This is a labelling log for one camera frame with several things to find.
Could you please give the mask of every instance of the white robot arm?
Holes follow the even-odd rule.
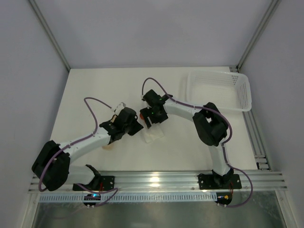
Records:
[[[117,106],[114,116],[111,120],[101,123],[94,135],[90,137],[88,137],[90,135],[88,134],[72,141],[60,144],[49,141],[44,145],[32,166],[32,171],[38,178],[42,176],[42,182],[49,191],[54,191],[63,184],[74,184],[73,190],[82,190],[77,185],[78,183],[89,190],[99,190],[104,177],[96,169],[91,165],[81,167],[70,164],[96,148],[120,140],[126,133],[132,136],[143,128],[137,122],[136,112],[125,107],[124,103]],[[58,156],[47,167],[45,174],[42,175],[47,163],[58,152]]]
[[[143,100],[148,107],[140,110],[140,117],[145,121],[148,128],[151,124],[162,123],[168,119],[168,114],[177,115],[194,122],[199,138],[205,143],[210,151],[213,162],[213,179],[217,188],[230,183],[233,169],[224,159],[222,143],[227,136],[228,125],[220,116],[202,109],[181,105],[168,98],[167,95],[160,96],[153,90],[148,91]],[[213,103],[205,105],[206,108],[219,110]]]

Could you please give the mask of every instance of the small object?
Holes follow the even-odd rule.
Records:
[[[106,146],[103,146],[102,148],[105,150],[105,151],[110,151],[113,149],[113,146],[114,146],[114,143],[111,143],[109,145],[106,145]]]
[[[228,205],[232,202],[231,192],[217,192],[217,204]]]
[[[142,129],[142,135],[146,143],[153,142],[154,140],[165,136],[159,124],[154,124],[149,129],[145,127]]]
[[[124,102],[121,102],[114,110],[116,115],[119,115],[120,111],[126,107]]]

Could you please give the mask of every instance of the white table surface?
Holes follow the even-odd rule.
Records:
[[[147,77],[157,79],[168,93],[185,100],[189,71],[208,69],[229,72],[228,67],[164,67],[164,68],[105,68],[72,69],[62,97],[51,139],[56,143],[89,134],[94,129],[93,118],[83,102],[91,96],[116,107],[124,102],[139,110],[142,83]],[[163,94],[153,82],[146,83],[145,92],[154,89]],[[89,100],[99,124],[111,119],[113,113],[99,102]],[[232,140],[227,144],[230,163],[244,170],[255,170],[252,147],[242,113],[222,112],[233,127]],[[106,171],[195,171],[211,170],[209,150],[196,132],[192,122],[177,116],[160,125],[164,137],[146,143],[142,132],[124,135],[114,142],[110,151],[98,148],[76,160],[73,164],[91,164]]]

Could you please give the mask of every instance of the white basket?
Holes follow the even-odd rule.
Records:
[[[212,102],[221,110],[248,112],[250,84],[244,74],[195,70],[188,75],[186,100],[196,105]]]

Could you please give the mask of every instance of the white wall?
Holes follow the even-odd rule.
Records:
[[[26,0],[0,2],[2,228],[16,226],[31,166],[49,140],[67,70]]]
[[[236,65],[270,0],[36,0],[72,68]]]
[[[242,73],[276,170],[304,205],[304,2],[282,1]]]

